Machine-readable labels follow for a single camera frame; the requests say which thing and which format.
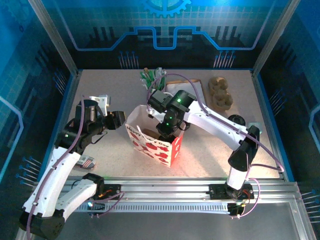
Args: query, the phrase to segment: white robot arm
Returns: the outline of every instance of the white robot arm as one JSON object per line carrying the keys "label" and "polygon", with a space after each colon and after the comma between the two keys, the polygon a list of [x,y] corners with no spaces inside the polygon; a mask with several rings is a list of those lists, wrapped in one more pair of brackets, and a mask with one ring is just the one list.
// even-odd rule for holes
{"label": "white robot arm", "polygon": [[81,104],[76,107],[75,118],[72,119],[59,133],[55,142],[55,149],[48,166],[36,189],[23,205],[23,213],[19,219],[20,227],[27,228],[28,216],[32,206],[35,206],[30,231],[45,239],[55,239],[63,228],[70,214],[84,201],[93,199],[104,199],[104,178],[88,173],[71,191],[59,198],[61,190],[77,161],[80,159],[87,145],[92,142],[92,137],[100,135],[106,129],[114,130],[125,122],[125,114],[122,111],[108,112],[109,97],[102,95],[91,96],[90,100],[84,100],[84,124],[79,140],[74,148],[53,169],[52,174],[46,180],[39,199],[35,199],[41,183],[57,160],[67,151],[76,138],[80,126]]}
{"label": "white robot arm", "polygon": [[209,114],[238,129],[238,131],[234,131],[205,113],[199,106],[196,97],[183,90],[178,91],[173,97],[161,91],[155,91],[150,96],[148,104],[153,108],[149,111],[150,115],[160,122],[156,128],[162,137],[170,138],[184,122],[187,125],[194,124],[206,130],[221,139],[233,150],[228,160],[230,172],[226,181],[226,191],[231,197],[237,198],[242,193],[241,188],[245,182],[249,164],[251,164],[258,150],[256,143],[239,134],[239,132],[244,132],[259,140],[259,129],[255,126],[247,129],[245,126],[236,124],[204,106]]}

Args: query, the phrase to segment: red and white paper box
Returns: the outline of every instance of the red and white paper box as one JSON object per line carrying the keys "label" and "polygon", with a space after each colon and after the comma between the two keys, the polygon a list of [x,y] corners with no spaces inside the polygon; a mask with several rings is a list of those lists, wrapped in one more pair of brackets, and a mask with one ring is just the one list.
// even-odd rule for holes
{"label": "red and white paper box", "polygon": [[148,129],[157,133],[156,126],[158,123],[159,121],[156,118],[148,117],[146,105],[139,105],[128,116],[125,127],[136,150],[170,167],[178,156],[184,132],[177,130],[174,134],[177,137],[172,143],[157,140],[141,132]]}

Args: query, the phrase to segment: bundle of green items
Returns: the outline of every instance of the bundle of green items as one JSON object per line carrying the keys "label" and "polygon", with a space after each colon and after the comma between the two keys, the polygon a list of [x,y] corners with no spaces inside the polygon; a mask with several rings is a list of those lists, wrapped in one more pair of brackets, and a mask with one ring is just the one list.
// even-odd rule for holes
{"label": "bundle of green items", "polygon": [[[140,72],[141,75],[141,82],[143,86],[148,90],[151,84],[159,77],[165,75],[167,73],[166,70],[162,69],[162,67],[157,67],[155,70],[149,70],[148,68],[144,68],[143,71]],[[165,77],[162,77],[160,81],[158,81],[154,86],[153,89],[155,90],[163,90],[166,86]]]}

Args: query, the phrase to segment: blue wall panel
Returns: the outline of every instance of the blue wall panel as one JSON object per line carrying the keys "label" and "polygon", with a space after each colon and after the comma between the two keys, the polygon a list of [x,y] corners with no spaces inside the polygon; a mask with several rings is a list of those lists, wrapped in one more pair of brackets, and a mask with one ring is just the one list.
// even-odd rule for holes
{"label": "blue wall panel", "polygon": [[319,0],[302,0],[261,70],[297,181],[320,177],[319,113],[309,127],[313,109],[320,103],[319,12]]}
{"label": "blue wall panel", "polygon": [[46,0],[45,6],[82,69],[138,68],[133,58],[150,68],[252,68],[286,3]]}
{"label": "blue wall panel", "polygon": [[[20,166],[28,168],[23,157],[43,161],[70,73],[27,0],[0,6],[0,96],[8,102],[0,101],[0,239],[14,239],[28,184],[38,175],[20,178]],[[21,114],[21,135],[8,106]]]}

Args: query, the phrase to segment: speckled tabletop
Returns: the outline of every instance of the speckled tabletop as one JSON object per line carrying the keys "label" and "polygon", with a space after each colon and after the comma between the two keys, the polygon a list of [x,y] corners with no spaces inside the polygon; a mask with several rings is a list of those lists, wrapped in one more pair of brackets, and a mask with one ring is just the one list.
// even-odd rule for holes
{"label": "speckled tabletop", "polygon": [[[83,70],[73,101],[69,119],[75,116],[80,96],[108,94],[111,97],[109,111],[125,111],[128,116],[133,109],[146,104],[146,89],[140,82],[140,70]],[[209,95],[208,81],[212,77],[224,77],[228,81],[228,92],[233,98],[231,109],[224,117],[233,114],[242,116],[246,123],[262,123],[260,141],[269,149],[271,145],[249,70],[167,70],[191,79],[200,79],[206,97]],[[180,80],[169,76],[167,81]],[[82,176],[87,172],[103,177],[227,177],[230,166],[228,158],[232,150],[217,137],[197,126],[185,132],[182,147],[171,168],[134,150],[125,126],[109,130],[95,145],[89,145],[84,155],[96,159],[92,170],[74,168],[71,176]],[[275,166],[273,159],[260,148],[254,163]],[[279,174],[267,168],[256,167],[250,172],[252,178],[278,178]]]}

